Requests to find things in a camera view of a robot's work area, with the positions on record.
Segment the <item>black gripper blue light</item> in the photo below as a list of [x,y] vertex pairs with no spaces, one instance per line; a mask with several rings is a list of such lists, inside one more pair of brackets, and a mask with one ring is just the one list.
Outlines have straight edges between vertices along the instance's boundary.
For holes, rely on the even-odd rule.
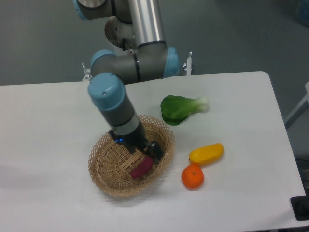
[[130,154],[138,149],[151,157],[155,164],[158,164],[164,156],[164,151],[157,141],[149,142],[146,139],[145,129],[141,122],[130,133],[120,135],[115,130],[109,130],[108,134],[117,144],[124,146]]

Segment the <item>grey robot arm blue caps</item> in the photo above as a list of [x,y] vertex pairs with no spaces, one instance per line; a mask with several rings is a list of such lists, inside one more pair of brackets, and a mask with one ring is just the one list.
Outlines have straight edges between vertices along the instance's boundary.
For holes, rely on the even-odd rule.
[[132,53],[116,55],[97,51],[91,58],[92,79],[88,93],[110,125],[110,135],[130,153],[140,150],[159,162],[164,152],[145,136],[144,127],[130,102],[125,85],[175,76],[180,61],[175,48],[166,44],[159,3],[156,0],[76,0],[84,20],[115,19],[113,32],[120,47]]

